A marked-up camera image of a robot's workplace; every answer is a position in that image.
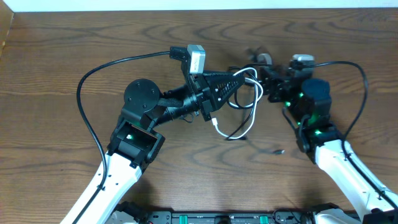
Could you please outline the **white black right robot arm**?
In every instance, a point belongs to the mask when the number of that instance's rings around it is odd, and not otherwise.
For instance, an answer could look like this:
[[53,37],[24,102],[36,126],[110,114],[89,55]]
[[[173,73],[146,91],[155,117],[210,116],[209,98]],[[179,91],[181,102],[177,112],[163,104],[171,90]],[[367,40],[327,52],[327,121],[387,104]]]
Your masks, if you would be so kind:
[[271,103],[283,103],[295,131],[299,149],[338,186],[358,215],[357,223],[397,223],[397,194],[386,187],[361,161],[347,140],[361,116],[368,98],[368,79],[356,63],[342,65],[358,69],[364,96],[358,113],[342,133],[331,121],[330,84],[314,78],[318,67],[336,61],[316,63],[311,55],[295,54],[286,70],[273,64],[269,54],[251,53],[259,67],[261,85]]

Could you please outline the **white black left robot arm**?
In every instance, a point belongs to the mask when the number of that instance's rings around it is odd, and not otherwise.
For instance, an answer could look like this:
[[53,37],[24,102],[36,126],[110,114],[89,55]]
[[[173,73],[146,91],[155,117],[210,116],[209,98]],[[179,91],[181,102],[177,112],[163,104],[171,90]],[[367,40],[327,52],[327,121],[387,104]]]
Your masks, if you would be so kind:
[[185,84],[164,93],[145,78],[126,87],[109,144],[100,150],[102,162],[63,223],[105,223],[158,155],[165,137],[155,127],[192,113],[208,121],[245,82],[241,73],[191,73],[188,62],[182,63],[182,70]]

